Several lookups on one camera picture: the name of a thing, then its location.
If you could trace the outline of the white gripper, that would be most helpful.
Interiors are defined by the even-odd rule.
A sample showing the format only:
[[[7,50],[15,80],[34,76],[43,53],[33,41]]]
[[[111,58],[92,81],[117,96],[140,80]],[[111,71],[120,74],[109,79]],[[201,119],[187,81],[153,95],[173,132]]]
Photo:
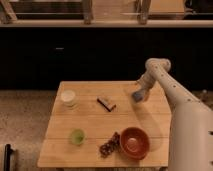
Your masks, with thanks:
[[[141,100],[146,101],[149,98],[149,90],[153,88],[156,80],[149,73],[144,73],[137,82],[142,90]]]

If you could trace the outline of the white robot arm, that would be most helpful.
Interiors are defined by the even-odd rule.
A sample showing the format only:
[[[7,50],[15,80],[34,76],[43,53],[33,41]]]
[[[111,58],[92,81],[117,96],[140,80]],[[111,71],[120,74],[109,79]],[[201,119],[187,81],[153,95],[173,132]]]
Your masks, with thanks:
[[[213,110],[168,74],[168,59],[150,58],[145,67],[135,100],[158,82],[173,106],[168,171],[213,171]]]

